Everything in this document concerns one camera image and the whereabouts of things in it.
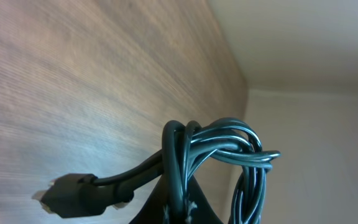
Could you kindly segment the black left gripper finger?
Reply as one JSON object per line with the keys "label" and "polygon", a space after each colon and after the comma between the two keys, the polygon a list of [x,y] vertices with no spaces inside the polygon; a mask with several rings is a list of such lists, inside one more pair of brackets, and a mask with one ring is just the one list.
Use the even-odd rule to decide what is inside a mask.
{"label": "black left gripper finger", "polygon": [[148,197],[140,212],[129,222],[130,224],[163,224],[163,223],[194,223],[194,224],[222,224],[222,221],[214,213],[204,193],[192,177],[188,181],[190,193],[190,216],[187,218],[175,218],[172,209],[168,206],[168,190],[165,177],[162,176],[152,193]]}

